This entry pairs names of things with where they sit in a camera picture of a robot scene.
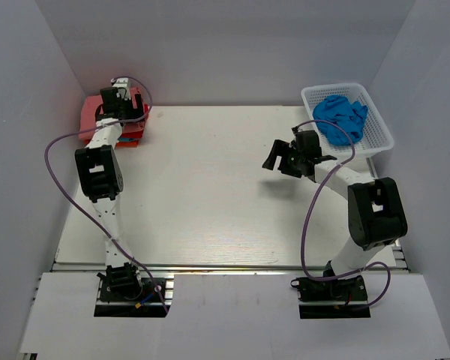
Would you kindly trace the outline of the orange folded t shirt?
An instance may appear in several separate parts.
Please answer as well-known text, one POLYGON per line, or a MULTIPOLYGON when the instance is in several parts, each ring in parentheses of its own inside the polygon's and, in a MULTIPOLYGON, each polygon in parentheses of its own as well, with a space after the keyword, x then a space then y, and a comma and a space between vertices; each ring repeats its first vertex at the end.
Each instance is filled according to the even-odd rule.
POLYGON ((116 148, 136 148, 140 144, 140 139, 136 139, 135 142, 117 142, 116 148))

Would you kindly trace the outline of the red folded t shirt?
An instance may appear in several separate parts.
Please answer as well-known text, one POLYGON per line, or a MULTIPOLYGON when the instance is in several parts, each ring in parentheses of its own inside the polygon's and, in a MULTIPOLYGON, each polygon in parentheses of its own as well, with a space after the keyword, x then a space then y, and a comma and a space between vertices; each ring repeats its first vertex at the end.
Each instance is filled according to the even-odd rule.
POLYGON ((144 118, 136 121, 135 118, 122 124, 122 134, 119 141, 123 143, 138 142, 144 134, 146 122, 149 118, 149 106, 143 106, 144 118))

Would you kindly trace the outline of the white plastic basket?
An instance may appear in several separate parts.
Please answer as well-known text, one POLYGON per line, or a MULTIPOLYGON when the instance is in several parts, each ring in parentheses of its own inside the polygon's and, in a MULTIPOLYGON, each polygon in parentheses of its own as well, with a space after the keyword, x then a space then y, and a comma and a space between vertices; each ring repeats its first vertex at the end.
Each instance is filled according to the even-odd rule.
POLYGON ((367 118, 364 122, 364 135, 354 145, 355 158, 371 158, 394 147, 395 141, 370 95, 363 85, 356 82, 315 85, 303 88, 301 90, 301 98, 309 119, 313 118, 313 110, 316 105, 329 95, 341 95, 352 104, 358 101, 362 106, 367 106, 368 108, 367 118))

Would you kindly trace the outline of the pink t shirt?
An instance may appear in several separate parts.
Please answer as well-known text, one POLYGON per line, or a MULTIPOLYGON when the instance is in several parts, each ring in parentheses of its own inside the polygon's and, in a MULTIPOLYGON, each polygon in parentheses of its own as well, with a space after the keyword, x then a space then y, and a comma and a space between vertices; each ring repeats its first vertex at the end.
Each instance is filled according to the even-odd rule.
MULTIPOLYGON (((142 94, 141 90, 138 87, 131 88, 131 96, 133 101, 134 109, 137 108, 136 102, 134 100, 134 95, 136 93, 142 94)), ((99 94, 88 96, 85 99, 85 103, 82 106, 81 114, 80 114, 80 129, 85 130, 88 128, 93 128, 96 125, 95 121, 95 110, 101 104, 101 96, 99 94)))

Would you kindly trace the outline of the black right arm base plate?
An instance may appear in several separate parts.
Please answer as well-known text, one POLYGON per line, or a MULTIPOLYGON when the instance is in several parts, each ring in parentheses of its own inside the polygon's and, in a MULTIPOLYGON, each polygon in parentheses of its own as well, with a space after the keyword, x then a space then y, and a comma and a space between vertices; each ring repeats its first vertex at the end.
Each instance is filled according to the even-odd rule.
POLYGON ((298 293, 301 320, 346 320, 371 317, 362 276, 333 281, 298 277, 290 282, 298 293))

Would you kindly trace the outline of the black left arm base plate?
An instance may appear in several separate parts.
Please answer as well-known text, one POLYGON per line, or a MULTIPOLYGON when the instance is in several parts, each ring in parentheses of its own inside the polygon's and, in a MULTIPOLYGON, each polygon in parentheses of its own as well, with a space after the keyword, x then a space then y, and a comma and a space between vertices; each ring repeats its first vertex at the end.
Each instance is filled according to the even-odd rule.
POLYGON ((154 286, 149 277, 142 277, 142 284, 113 289, 105 274, 100 278, 94 317, 97 318, 165 318, 171 307, 173 280, 156 277, 154 286))

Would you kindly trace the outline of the aluminium table edge rail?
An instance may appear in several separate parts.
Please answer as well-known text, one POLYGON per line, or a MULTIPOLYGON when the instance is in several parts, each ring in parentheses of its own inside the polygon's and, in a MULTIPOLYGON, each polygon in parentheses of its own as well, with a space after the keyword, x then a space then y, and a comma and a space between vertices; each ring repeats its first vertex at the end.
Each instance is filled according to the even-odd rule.
MULTIPOLYGON (((391 246, 395 266, 393 272, 410 273, 409 266, 398 242, 391 246)), ((302 272, 298 265, 147 265, 151 272, 302 272)), ((51 272, 102 272, 103 264, 54 262, 51 272)))

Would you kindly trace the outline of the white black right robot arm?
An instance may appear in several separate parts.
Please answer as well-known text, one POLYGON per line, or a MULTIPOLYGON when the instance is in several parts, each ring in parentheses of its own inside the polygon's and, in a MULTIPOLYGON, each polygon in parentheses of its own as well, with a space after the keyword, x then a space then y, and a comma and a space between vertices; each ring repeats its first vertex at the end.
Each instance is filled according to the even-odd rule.
POLYGON ((292 132, 293 141, 276 139, 273 142, 262 168, 278 169, 284 175, 307 178, 318 185, 301 233, 300 260, 304 271, 308 269, 305 256, 308 227, 323 188, 329 188, 346 200, 349 237, 345 245, 328 261, 323 276, 306 275, 312 281, 323 282, 329 297, 341 299, 351 289, 349 278, 375 266, 375 255, 407 234, 401 196, 392 178, 374 179, 350 169, 347 165, 355 157, 353 154, 344 160, 323 154, 315 131, 294 127, 292 132))

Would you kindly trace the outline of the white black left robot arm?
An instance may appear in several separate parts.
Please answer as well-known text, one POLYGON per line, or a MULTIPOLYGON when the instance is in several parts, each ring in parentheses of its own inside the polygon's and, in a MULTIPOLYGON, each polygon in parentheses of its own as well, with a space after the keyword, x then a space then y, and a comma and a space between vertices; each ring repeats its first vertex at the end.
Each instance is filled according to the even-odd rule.
POLYGON ((131 255, 120 215, 120 193, 124 181, 115 155, 126 120, 145 115, 142 96, 132 93, 131 79, 119 77, 100 90, 101 107, 95 113, 96 130, 85 148, 75 151, 76 167, 82 192, 106 230, 105 273, 100 276, 107 290, 127 300, 143 292, 140 270, 130 261, 131 255))

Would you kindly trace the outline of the blue crumpled t shirt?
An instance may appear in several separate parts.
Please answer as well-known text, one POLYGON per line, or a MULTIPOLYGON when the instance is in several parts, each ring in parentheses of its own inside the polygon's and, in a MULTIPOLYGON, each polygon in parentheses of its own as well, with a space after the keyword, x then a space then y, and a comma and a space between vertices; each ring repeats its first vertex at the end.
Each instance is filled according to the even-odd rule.
POLYGON ((313 118, 319 131, 333 146, 349 146, 364 136, 368 107, 359 101, 350 103, 344 96, 333 94, 313 109, 313 118))

